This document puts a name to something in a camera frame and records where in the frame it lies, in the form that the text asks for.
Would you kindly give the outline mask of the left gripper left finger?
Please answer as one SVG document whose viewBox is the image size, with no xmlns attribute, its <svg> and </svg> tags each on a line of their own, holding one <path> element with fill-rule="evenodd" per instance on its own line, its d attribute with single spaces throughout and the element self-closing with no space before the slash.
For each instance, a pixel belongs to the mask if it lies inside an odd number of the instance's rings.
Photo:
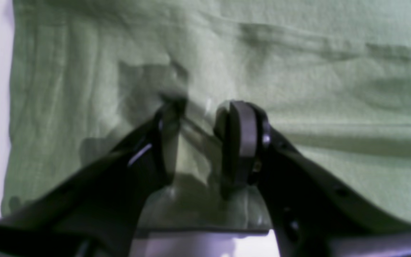
<svg viewBox="0 0 411 257">
<path fill-rule="evenodd" d="M 0 253 L 14 257 L 127 257 L 145 202 L 170 185 L 184 99 L 40 199 L 0 218 Z"/>
</svg>

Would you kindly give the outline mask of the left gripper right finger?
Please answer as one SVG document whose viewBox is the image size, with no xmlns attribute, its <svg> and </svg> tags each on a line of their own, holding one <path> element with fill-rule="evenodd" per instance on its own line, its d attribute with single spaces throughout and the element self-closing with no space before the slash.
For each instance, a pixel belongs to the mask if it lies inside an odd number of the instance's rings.
<svg viewBox="0 0 411 257">
<path fill-rule="evenodd" d="M 411 257 L 411 223 L 302 155 L 256 104 L 219 107 L 214 134 L 222 142 L 223 196 L 256 187 L 281 257 Z"/>
</svg>

